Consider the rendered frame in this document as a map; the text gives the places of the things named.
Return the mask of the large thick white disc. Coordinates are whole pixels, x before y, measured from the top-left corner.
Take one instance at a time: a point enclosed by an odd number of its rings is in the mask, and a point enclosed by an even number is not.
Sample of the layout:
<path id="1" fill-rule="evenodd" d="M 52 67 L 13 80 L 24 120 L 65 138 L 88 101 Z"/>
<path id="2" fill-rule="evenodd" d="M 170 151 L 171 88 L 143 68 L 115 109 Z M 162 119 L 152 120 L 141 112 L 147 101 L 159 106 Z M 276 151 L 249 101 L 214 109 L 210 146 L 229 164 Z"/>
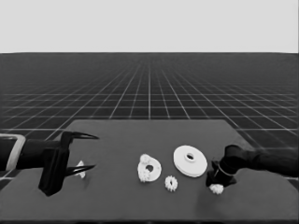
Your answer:
<path id="1" fill-rule="evenodd" d="M 175 149 L 173 162 L 181 173 L 189 177 L 200 177 L 207 168 L 207 160 L 203 152 L 187 145 Z"/>

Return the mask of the small white T-shaped piece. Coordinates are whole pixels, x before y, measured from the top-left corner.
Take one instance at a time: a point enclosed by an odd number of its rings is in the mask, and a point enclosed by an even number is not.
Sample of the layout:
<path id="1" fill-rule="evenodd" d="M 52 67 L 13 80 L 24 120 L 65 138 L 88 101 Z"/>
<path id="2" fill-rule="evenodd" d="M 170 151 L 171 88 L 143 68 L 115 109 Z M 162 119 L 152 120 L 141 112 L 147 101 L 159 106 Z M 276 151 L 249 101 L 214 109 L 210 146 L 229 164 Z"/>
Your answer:
<path id="1" fill-rule="evenodd" d="M 78 163 L 78 165 L 77 165 L 77 167 L 79 167 L 79 166 L 84 166 L 84 162 L 83 161 L 80 161 L 79 163 Z M 85 178 L 85 176 L 86 176 L 86 173 L 85 172 L 81 172 L 81 173 L 78 173 L 78 174 L 76 174 L 76 175 L 78 175 L 80 178 Z"/>

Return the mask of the white round carrier with pins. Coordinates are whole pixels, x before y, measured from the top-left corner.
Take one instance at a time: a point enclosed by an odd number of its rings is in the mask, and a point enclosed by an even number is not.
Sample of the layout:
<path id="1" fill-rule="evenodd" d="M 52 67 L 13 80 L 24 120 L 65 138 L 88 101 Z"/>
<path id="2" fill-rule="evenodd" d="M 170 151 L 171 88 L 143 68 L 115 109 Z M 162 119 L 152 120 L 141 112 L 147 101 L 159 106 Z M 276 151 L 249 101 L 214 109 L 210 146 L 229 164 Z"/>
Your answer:
<path id="1" fill-rule="evenodd" d="M 137 173 L 145 169 L 150 171 L 149 182 L 153 182 L 160 177 L 162 172 L 162 165 L 155 158 L 152 157 L 150 157 L 149 164 L 142 164 L 139 160 L 139 164 L 137 165 Z"/>

